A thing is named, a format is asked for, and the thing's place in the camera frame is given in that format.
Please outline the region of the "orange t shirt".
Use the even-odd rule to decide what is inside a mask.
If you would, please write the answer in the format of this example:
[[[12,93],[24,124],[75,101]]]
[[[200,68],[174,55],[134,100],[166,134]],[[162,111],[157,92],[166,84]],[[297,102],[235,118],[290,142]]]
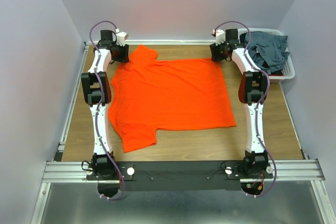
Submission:
[[[158,60],[140,45],[118,65],[108,118],[124,152],[156,144],[157,130],[235,127],[222,68],[209,58]]]

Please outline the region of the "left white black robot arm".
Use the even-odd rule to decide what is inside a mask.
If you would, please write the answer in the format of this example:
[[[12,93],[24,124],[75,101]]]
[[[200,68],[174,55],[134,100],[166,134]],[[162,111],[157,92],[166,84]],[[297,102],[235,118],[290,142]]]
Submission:
[[[96,179],[123,179],[117,167],[109,140],[108,110],[112,100],[107,68],[114,62],[129,62],[128,34],[114,30],[101,30],[100,40],[93,50],[94,59],[88,71],[81,74],[85,103],[90,107],[94,130],[94,148],[87,173]]]

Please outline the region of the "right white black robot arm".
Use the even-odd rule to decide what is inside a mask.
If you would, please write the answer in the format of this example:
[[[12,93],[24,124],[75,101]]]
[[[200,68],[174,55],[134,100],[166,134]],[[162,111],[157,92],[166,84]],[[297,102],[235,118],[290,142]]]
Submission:
[[[210,45],[212,61],[233,61],[241,72],[238,98],[244,105],[247,145],[240,171],[249,178],[267,169],[268,152],[263,133],[264,101],[269,91],[269,78],[252,60],[247,46],[239,39],[237,29],[214,29],[215,42]]]

